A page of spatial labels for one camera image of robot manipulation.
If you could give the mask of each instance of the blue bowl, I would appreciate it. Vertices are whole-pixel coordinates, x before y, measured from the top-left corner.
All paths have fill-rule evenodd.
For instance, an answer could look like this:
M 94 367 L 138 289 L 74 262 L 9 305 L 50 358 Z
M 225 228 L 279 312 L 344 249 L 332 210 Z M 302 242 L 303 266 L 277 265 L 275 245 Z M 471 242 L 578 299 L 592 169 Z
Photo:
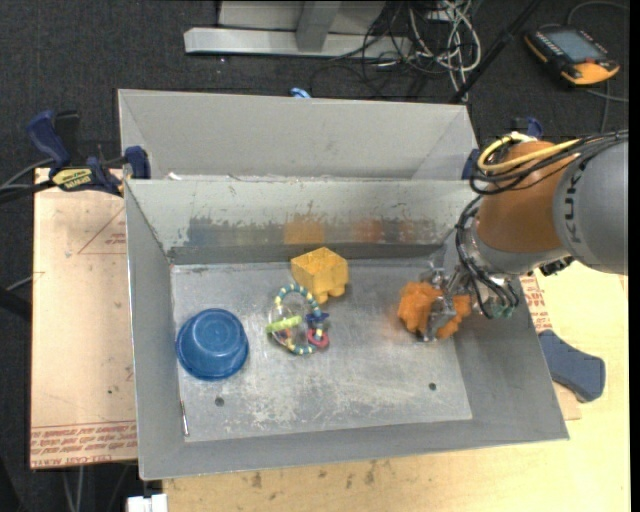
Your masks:
M 225 309 L 205 309 L 178 332 L 176 354 L 182 367 L 198 379 L 218 380 L 236 373 L 249 353 L 238 318 Z

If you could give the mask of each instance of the black carpet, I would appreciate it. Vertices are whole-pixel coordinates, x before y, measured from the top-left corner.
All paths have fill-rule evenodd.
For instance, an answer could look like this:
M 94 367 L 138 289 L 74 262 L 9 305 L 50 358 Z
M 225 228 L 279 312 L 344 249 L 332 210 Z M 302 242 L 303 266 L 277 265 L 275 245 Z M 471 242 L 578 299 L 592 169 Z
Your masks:
M 522 31 L 512 40 L 505 35 L 528 3 L 476 2 L 473 23 L 484 50 L 495 41 L 506 43 L 469 92 L 478 142 L 509 131 L 514 118 L 537 119 L 544 137 L 555 141 L 603 128 L 628 128 L 628 103 L 607 103 L 567 87 L 535 61 L 522 41 Z M 582 3 L 543 0 L 523 28 L 562 24 Z M 630 1 L 614 2 L 624 9 L 612 2 L 587 3 L 575 12 L 573 23 L 622 64 L 609 81 L 608 92 L 628 98 Z M 316 97 L 430 103 L 446 103 L 455 92 L 446 75 L 372 71 L 375 80 L 367 82 L 359 75 L 357 59 L 329 67 L 326 60 L 314 58 L 186 55 L 183 33 L 193 26 L 213 25 L 215 13 L 215 2 L 0 2 L 0 183 L 42 159 L 25 127 L 45 109 L 80 113 L 79 144 L 85 154 L 96 154 L 100 145 L 107 158 L 118 155 L 116 91 L 120 88 L 287 96 L 292 87 L 301 87 Z M 607 92 L 605 86 L 597 90 Z M 32 244 L 32 199 L 0 205 L 1 287 L 31 274 Z M 31 300 L 29 285 L 15 293 Z M 0 471 L 0 511 L 16 510 L 20 502 L 23 510 L 58 512 L 67 510 L 61 472 L 28 468 L 30 343 L 30 324 L 0 309 L 0 458 L 8 476 L 7 481 Z M 73 486 L 77 470 L 68 473 Z M 135 468 L 118 464 L 87 468 L 82 510 L 105 510 L 122 475 L 119 494 L 144 492 Z M 119 504 L 116 499 L 114 510 Z

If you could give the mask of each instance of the clamp handle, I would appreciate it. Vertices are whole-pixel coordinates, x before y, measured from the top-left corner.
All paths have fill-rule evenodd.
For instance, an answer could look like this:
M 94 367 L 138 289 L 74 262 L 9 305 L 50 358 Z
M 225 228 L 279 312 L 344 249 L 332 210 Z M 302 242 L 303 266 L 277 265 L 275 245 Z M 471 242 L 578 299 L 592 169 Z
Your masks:
M 69 165 L 71 156 L 65 149 L 62 139 L 53 126 L 54 113 L 45 110 L 35 116 L 27 124 L 27 134 L 33 145 L 42 153 L 52 158 L 57 168 Z
M 551 378 L 573 391 L 581 402 L 592 402 L 602 395 L 606 380 L 605 364 L 568 345 L 551 329 L 538 335 Z

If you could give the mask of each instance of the orange device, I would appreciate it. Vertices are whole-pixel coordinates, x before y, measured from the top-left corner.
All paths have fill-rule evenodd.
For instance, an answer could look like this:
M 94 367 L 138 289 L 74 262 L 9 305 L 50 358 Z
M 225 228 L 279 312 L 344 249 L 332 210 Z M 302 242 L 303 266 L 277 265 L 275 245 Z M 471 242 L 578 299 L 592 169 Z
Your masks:
M 620 69 L 601 44 L 570 25 L 538 28 L 525 34 L 524 41 L 554 76 L 574 86 L 603 82 Z

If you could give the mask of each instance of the blue handle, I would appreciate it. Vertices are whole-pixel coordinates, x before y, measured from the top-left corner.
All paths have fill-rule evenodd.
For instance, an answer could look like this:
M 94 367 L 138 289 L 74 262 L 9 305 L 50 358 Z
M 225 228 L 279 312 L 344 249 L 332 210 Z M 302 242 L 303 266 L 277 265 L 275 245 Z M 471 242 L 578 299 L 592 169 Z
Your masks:
M 580 352 L 561 340 L 552 330 L 538 335 L 551 378 L 573 391 L 581 402 L 602 395 L 606 380 L 604 361 Z
M 56 167 L 69 165 L 71 156 L 65 149 L 62 139 L 56 134 L 53 127 L 54 114 L 51 110 L 45 110 L 35 116 L 27 125 L 27 134 L 39 151 L 52 158 Z
M 133 177 L 148 180 L 151 178 L 151 167 L 147 154 L 140 146 L 131 146 L 124 150 L 124 156 L 131 165 Z

